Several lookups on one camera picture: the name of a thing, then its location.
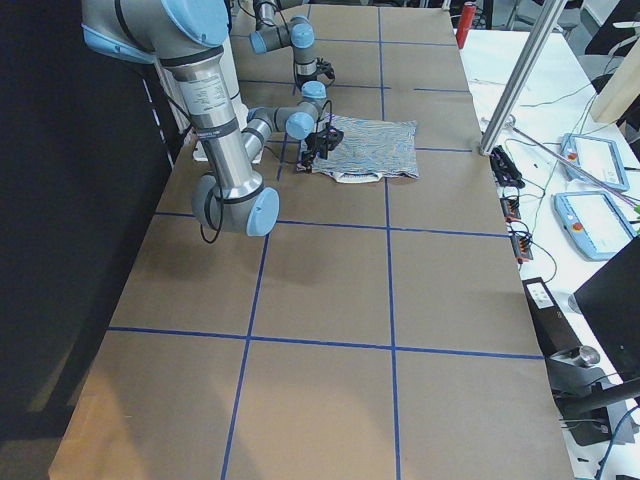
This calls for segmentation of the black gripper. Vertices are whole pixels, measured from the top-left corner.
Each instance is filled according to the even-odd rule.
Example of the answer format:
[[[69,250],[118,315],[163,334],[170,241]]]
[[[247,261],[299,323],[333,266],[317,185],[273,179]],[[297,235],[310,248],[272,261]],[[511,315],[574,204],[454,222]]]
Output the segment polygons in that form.
[[[343,138],[344,132],[331,124],[326,124],[319,132],[312,132],[302,142],[298,167],[312,168],[317,158],[327,160],[329,153],[342,142]]]
[[[335,82],[335,70],[331,62],[324,58],[316,58],[314,61],[301,64],[293,62],[294,85],[298,91],[302,90],[302,86],[309,81],[318,81],[320,77],[325,77],[328,83],[326,87],[330,87]]]

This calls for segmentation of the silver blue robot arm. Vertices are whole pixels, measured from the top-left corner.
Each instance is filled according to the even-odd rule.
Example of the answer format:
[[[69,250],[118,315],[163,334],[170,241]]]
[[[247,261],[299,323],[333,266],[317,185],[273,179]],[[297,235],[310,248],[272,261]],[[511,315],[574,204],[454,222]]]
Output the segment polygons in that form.
[[[316,55],[315,31],[304,15],[294,15],[290,20],[284,11],[307,4],[307,1],[253,1],[255,31],[250,34],[250,43],[256,54],[290,48],[294,84],[298,89],[308,81],[321,76],[329,83],[335,82],[335,71],[329,61]]]
[[[85,1],[82,29],[87,46],[138,64],[159,62],[180,88],[189,120],[204,148],[210,172],[198,181],[192,210],[200,225],[217,233],[269,234],[279,214],[279,195],[265,185],[252,161],[275,132],[306,140],[323,118],[326,87],[319,76],[335,76],[316,56],[309,19],[295,15],[277,25],[276,13],[293,1],[254,4],[255,53],[289,47],[302,99],[291,107],[258,107],[238,120],[230,89],[237,85],[228,47],[230,11],[223,1]]]

